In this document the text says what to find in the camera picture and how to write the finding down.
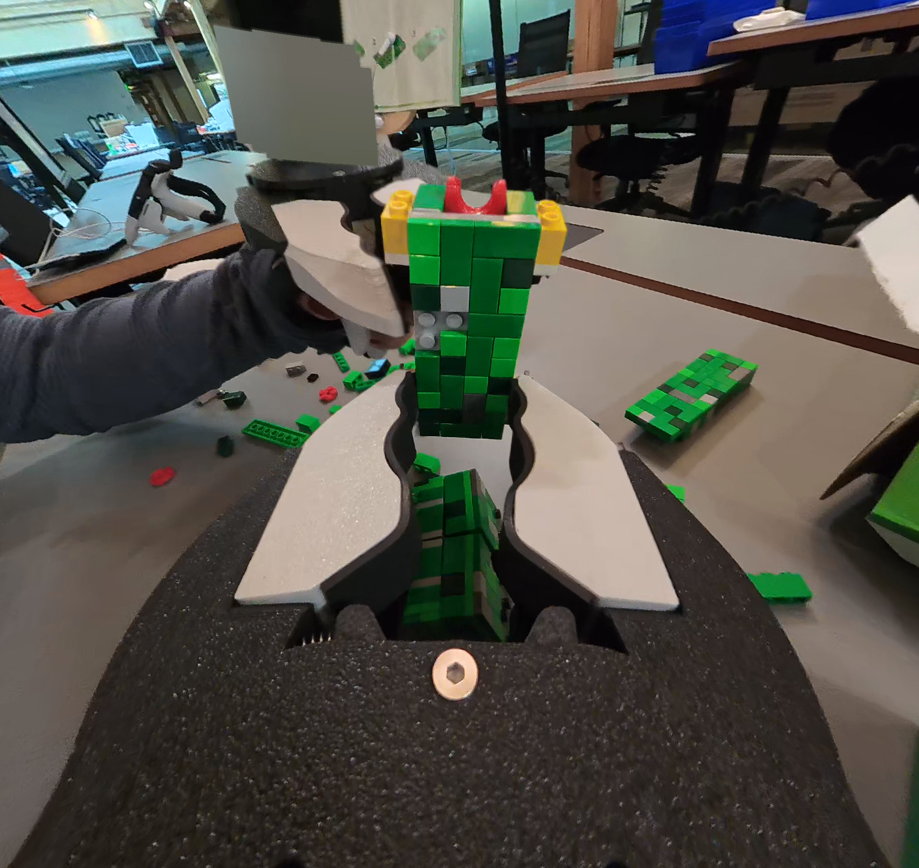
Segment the toy brick tower model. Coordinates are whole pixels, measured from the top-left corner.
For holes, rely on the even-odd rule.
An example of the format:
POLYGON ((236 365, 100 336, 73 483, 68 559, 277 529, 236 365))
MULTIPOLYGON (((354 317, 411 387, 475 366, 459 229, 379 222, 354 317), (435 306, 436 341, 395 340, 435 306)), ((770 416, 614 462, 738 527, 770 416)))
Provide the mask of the toy brick tower model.
POLYGON ((560 265, 560 206, 504 180, 474 206, 451 176, 391 196, 381 231, 386 264, 408 269, 419 434, 499 440, 531 287, 560 265))

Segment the black office chair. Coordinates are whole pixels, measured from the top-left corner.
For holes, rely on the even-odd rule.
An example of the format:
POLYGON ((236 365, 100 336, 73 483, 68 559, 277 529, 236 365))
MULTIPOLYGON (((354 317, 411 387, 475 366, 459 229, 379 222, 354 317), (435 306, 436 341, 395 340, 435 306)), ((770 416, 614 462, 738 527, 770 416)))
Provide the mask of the black office chair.
POLYGON ((918 77, 881 79, 844 106, 825 147, 871 199, 918 196, 918 77))
POLYGON ((689 211, 669 204, 656 191, 667 168, 690 163, 701 153, 701 143, 695 135, 604 136, 585 145, 577 154, 576 164, 599 178, 618 181, 615 195, 598 203, 598 210, 632 214, 650 210, 687 219, 689 211))

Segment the long green brick plate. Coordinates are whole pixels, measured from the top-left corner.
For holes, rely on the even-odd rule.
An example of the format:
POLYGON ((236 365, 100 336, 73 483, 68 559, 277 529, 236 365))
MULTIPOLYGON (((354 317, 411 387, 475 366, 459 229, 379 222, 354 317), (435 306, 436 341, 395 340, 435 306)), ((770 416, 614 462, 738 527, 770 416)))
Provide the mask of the long green brick plate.
POLYGON ((302 448, 310 434, 294 428, 279 425, 260 418, 253 418, 245 425, 241 433, 251 439, 259 440, 282 449, 302 448))

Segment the grey table with wooden edge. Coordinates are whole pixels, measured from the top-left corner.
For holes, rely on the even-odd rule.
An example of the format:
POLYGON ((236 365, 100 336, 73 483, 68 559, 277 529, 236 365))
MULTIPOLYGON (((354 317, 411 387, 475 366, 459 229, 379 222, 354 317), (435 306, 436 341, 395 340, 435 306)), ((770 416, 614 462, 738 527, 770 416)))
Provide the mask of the grey table with wooden edge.
MULTIPOLYGON (((42 271, 29 281, 29 289, 40 302, 57 304, 193 259, 217 258, 226 251, 236 251, 245 241, 235 217, 237 191, 247 184, 251 167, 264 159, 265 155, 255 152, 221 151, 186 160, 178 176, 213 189, 226 204, 222 223, 205 225, 167 218, 168 235, 142 233, 134 247, 121 247, 96 264, 42 271)), ((106 248, 121 239, 121 227, 138 178, 131 174, 93 185, 70 223, 70 228, 87 230, 59 237, 48 257, 106 248)))

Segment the scattered small loose bricks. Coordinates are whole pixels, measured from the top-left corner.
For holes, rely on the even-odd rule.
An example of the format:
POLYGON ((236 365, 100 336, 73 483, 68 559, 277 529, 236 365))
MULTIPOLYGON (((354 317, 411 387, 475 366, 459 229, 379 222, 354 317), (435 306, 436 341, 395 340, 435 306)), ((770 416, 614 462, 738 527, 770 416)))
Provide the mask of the scattered small loose bricks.
MULTIPOLYGON (((343 374, 342 387, 345 391, 357 394, 369 389, 378 380, 398 369, 411 369, 411 362, 401 362, 392 365, 385 358, 375 359, 364 371, 351 370, 347 359, 341 352, 335 352, 333 358, 336 366, 343 374)), ((202 394, 194 400, 194 405, 205 406, 213 401, 221 402, 227 410, 236 410, 247 402, 247 395, 243 391, 227 391, 215 389, 202 394)), ((303 415, 297 421, 294 429, 308 432, 310 436, 322 424, 316 416, 303 415)), ((419 453, 415 460, 415 469, 423 475, 435 476, 441 473, 441 463, 436 457, 427 453, 419 453)))

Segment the grey desk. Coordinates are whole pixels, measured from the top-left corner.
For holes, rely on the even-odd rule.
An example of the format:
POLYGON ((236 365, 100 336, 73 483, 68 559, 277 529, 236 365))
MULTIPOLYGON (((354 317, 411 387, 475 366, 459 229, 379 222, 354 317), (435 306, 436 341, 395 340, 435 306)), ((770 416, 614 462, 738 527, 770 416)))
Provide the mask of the grey desk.
MULTIPOLYGON (((639 454, 750 572, 813 593, 777 616, 807 669, 844 770, 900 861, 917 737, 917 570, 871 529, 851 458, 917 395, 917 336, 854 248, 567 207, 571 248, 529 307, 519 368, 639 454), (707 349, 758 364, 688 439, 626 409, 707 349)), ((189 404, 2 460, 2 866, 38 820, 86 708, 138 610, 178 556, 280 458, 251 417, 322 414, 317 384, 270 361, 231 411, 189 404), (163 487, 152 471, 177 470, 163 487)))

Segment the orange red plastic object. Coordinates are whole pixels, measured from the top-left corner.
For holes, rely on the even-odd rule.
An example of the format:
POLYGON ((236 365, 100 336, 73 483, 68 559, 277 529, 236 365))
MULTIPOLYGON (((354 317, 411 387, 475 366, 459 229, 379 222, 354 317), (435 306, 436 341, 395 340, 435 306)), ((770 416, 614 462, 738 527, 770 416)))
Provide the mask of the orange red plastic object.
POLYGON ((25 272, 1 255, 1 305, 22 316, 45 317, 55 311, 54 306, 42 304, 29 290, 25 272))

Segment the open instruction booklet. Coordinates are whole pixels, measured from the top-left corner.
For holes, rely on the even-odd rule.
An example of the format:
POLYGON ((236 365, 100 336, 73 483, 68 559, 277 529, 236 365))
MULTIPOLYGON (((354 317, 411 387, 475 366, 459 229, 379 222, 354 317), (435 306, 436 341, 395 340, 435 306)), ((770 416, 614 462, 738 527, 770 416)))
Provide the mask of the open instruction booklet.
POLYGON ((377 113, 460 101, 462 0, 339 0, 344 42, 370 70, 377 113))

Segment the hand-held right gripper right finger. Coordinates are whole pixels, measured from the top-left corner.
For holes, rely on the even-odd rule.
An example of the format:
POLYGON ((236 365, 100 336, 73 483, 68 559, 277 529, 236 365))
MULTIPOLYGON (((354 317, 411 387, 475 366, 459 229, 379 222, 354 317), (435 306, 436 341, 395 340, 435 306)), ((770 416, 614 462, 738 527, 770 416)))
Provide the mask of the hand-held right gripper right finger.
POLYGON ((499 579, 531 618, 569 609, 677 611, 680 601, 621 451, 530 375, 511 391, 512 432, 499 579))

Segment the person's left forearm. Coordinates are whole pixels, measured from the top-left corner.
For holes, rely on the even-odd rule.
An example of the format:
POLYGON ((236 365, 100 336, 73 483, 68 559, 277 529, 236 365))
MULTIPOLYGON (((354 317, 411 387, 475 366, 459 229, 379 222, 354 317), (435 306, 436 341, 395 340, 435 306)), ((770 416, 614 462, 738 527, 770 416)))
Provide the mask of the person's left forearm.
POLYGON ((307 308, 283 257, 248 247, 214 269, 72 312, 1 310, 1 441, 86 436, 155 417, 263 361, 347 344, 307 308))

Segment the black mesh chair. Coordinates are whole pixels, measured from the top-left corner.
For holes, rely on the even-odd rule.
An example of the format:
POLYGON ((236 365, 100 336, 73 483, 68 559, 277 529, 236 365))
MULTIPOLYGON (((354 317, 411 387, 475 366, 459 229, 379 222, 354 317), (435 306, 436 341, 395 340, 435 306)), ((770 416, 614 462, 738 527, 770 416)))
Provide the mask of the black mesh chair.
POLYGON ((567 71, 571 11, 520 24, 516 78, 567 71))

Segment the black monitor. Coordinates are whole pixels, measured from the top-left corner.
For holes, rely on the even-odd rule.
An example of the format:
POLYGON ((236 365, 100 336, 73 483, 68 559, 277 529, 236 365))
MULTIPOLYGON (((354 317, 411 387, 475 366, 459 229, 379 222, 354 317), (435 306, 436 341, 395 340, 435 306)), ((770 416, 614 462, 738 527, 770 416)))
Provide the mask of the black monitor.
POLYGON ((1 101, 1 224, 4 251, 27 266, 39 260, 52 211, 69 217, 82 193, 40 139, 1 101))

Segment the wooden pillar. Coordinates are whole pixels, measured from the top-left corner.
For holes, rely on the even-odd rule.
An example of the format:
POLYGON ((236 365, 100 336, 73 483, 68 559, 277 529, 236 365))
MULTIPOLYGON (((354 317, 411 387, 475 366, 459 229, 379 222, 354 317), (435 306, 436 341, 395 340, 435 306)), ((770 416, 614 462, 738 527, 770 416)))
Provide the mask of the wooden pillar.
MULTIPOLYGON (((572 70, 575 74, 612 67, 618 0, 575 0, 572 70)), ((577 156, 590 142, 584 126, 572 127, 569 161, 569 203, 590 207, 599 198, 592 173, 577 164, 577 156)))

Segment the spare white hand-held gripper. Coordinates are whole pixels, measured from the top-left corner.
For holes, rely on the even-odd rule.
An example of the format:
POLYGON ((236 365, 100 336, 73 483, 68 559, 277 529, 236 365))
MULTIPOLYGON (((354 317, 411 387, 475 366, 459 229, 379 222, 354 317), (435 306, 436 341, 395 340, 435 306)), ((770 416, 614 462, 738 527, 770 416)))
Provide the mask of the spare white hand-held gripper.
POLYGON ((152 160, 143 170, 124 223, 124 240, 133 246, 141 233, 169 235, 167 217, 207 225, 224 221, 226 205, 209 186, 178 176, 182 153, 172 149, 167 159, 152 160))

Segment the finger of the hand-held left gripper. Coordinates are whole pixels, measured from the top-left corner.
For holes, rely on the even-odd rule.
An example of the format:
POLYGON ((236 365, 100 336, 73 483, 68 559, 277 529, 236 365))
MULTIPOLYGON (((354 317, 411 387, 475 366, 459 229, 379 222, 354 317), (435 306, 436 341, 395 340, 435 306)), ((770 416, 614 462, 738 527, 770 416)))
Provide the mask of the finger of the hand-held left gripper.
POLYGON ((380 208, 384 208, 389 202, 391 196, 397 192, 409 192, 413 197, 418 195, 420 188, 427 185, 445 186, 446 178, 437 177, 432 182, 422 180, 418 177, 412 177, 401 180, 390 181, 370 193, 371 200, 380 208))
POLYGON ((375 341, 402 336, 403 312, 384 262, 363 251, 359 236, 343 225, 344 207, 300 199, 275 204, 272 211, 296 285, 341 319, 355 354, 384 357, 390 345, 375 341))

